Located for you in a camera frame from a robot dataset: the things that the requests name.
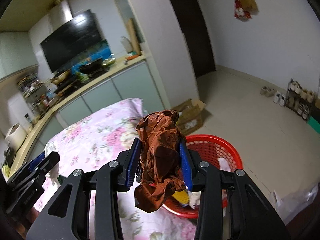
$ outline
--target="red plastic basket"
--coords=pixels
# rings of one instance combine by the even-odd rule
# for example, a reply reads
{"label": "red plastic basket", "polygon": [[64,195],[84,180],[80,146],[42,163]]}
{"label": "red plastic basket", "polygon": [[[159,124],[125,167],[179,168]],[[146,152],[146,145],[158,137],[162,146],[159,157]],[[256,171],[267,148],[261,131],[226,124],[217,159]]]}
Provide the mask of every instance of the red plastic basket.
{"label": "red plastic basket", "polygon": [[[242,160],[238,152],[226,140],[208,134],[189,135],[186,138],[188,149],[197,151],[204,161],[219,168],[218,158],[225,158],[231,171],[243,169]],[[224,198],[222,200],[222,206],[225,208],[227,205],[227,199]],[[198,208],[192,209],[190,206],[182,207],[173,197],[169,197],[162,206],[179,217],[187,219],[198,218]]]}

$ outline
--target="floral bedsheet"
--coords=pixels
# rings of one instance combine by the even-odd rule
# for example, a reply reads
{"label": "floral bedsheet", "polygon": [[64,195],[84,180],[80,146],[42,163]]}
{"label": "floral bedsheet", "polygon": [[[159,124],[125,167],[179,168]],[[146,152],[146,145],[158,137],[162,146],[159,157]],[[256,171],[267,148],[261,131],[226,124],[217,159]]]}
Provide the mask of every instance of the floral bedsheet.
{"label": "floral bedsheet", "polygon": [[[69,126],[46,145],[45,152],[57,151],[60,154],[59,174],[68,177],[73,170],[84,172],[100,169],[104,164],[115,160],[121,151],[130,149],[135,130],[143,116],[142,100],[130,98],[103,108],[83,120]],[[118,206],[125,240],[191,240],[196,227],[188,220],[181,219],[160,208],[146,213],[134,206],[134,189],[118,193]],[[43,184],[44,194],[36,202],[35,208],[41,211],[57,190],[51,179]],[[94,200],[92,191],[89,214],[89,237],[94,240]]]}

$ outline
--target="rice cooker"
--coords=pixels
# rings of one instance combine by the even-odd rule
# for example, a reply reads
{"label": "rice cooker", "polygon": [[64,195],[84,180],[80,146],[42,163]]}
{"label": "rice cooker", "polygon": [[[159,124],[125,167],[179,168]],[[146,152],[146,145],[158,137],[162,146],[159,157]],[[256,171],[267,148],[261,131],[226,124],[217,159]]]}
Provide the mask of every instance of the rice cooker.
{"label": "rice cooker", "polygon": [[26,137],[27,132],[19,123],[16,123],[13,127],[9,129],[7,136],[4,140],[10,148],[17,152],[20,149]]}

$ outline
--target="doorway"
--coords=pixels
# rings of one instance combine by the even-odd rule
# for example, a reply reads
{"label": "doorway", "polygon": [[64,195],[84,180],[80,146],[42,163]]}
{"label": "doorway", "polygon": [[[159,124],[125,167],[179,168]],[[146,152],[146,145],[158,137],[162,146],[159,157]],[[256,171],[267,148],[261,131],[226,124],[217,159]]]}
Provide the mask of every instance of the doorway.
{"label": "doorway", "polygon": [[198,0],[170,0],[190,52],[196,77],[215,71],[211,43]]}

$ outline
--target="crumpled brown paper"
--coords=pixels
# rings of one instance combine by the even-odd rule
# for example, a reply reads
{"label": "crumpled brown paper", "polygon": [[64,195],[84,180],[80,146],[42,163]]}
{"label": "crumpled brown paper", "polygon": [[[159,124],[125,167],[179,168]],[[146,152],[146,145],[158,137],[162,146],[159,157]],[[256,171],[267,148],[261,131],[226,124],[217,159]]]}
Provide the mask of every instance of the crumpled brown paper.
{"label": "crumpled brown paper", "polygon": [[164,110],[145,116],[136,127],[142,143],[143,172],[134,194],[139,202],[136,206],[145,212],[158,210],[175,191],[186,188],[178,178],[180,155],[176,150],[180,140],[186,141],[175,126],[178,118],[176,111]]}

